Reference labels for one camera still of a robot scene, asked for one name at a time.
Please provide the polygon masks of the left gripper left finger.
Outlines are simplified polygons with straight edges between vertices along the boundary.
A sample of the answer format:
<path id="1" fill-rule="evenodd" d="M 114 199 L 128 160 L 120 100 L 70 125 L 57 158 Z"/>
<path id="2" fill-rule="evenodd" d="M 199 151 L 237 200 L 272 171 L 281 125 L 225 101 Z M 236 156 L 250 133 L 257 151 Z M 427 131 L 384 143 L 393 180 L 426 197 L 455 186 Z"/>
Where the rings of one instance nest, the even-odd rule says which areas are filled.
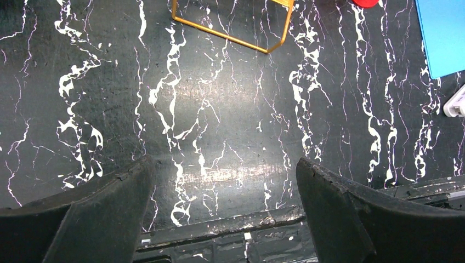
<path id="1" fill-rule="evenodd" d="M 132 262 L 155 186 L 150 156 L 56 195 L 1 209 L 1 262 Z"/>

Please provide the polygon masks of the red wine glass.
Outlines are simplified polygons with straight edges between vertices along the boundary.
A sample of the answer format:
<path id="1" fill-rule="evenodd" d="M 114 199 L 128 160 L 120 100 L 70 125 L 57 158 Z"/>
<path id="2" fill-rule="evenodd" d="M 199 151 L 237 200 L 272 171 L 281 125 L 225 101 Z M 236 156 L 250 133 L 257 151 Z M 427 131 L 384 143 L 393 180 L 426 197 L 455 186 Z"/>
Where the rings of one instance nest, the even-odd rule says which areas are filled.
<path id="1" fill-rule="evenodd" d="M 379 0 L 352 0 L 352 2 L 361 8 L 372 8 L 378 4 Z"/>

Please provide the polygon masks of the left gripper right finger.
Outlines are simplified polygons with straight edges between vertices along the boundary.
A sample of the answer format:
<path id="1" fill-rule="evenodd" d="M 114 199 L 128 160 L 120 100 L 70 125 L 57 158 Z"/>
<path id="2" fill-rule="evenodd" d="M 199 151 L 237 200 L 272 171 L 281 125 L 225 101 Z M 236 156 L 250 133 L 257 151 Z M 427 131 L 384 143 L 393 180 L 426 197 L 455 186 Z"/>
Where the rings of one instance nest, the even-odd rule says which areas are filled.
<path id="1" fill-rule="evenodd" d="M 394 197 L 301 158 L 298 191 L 320 262 L 464 262 L 464 211 Z"/>

